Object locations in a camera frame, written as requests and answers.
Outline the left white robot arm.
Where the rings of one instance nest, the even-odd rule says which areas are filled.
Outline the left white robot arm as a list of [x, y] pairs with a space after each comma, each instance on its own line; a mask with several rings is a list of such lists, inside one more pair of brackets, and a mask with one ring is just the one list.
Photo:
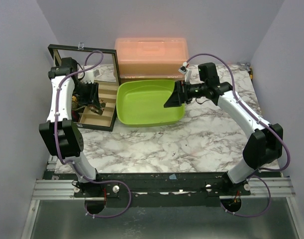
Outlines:
[[97, 171], [84, 155], [83, 136], [73, 121], [73, 97], [77, 98], [77, 106], [96, 114], [102, 113], [104, 105], [99, 100], [99, 85], [83, 83], [78, 78], [81, 72], [71, 57], [63, 58], [60, 66], [50, 69], [51, 109], [46, 122], [39, 125], [39, 133], [50, 155], [70, 166], [78, 181], [87, 183], [86, 191], [96, 197], [102, 193], [103, 185], [96, 180]]

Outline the floral patterned tie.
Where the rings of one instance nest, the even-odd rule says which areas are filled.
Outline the floral patterned tie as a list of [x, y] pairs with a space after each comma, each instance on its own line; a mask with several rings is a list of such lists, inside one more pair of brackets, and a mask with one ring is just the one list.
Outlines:
[[93, 102], [88, 107], [89, 107], [91, 112], [101, 116], [104, 112], [105, 107], [106, 107], [106, 102], [103, 101], [103, 100], [98, 100], [98, 101]]

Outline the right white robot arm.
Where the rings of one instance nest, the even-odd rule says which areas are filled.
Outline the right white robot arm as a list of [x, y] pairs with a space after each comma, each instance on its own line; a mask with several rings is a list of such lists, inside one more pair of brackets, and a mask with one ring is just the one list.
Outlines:
[[279, 124], [270, 124], [261, 118], [234, 92], [228, 82], [220, 82], [214, 63], [198, 65], [200, 83], [191, 84], [191, 70], [184, 62], [179, 72], [184, 81], [177, 81], [170, 97], [164, 103], [165, 108], [180, 107], [192, 99], [205, 97], [224, 110], [243, 130], [248, 141], [243, 149], [243, 158], [228, 170], [221, 183], [222, 191], [233, 195], [239, 190], [239, 183], [262, 166], [272, 163], [282, 156], [283, 129]]

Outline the green plastic tray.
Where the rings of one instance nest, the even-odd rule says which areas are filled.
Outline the green plastic tray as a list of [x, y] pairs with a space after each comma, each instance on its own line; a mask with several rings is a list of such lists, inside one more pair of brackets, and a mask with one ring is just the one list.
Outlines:
[[185, 115], [185, 106], [165, 108], [173, 92], [174, 80], [154, 79], [121, 84], [116, 95], [118, 120], [129, 127], [174, 124]]

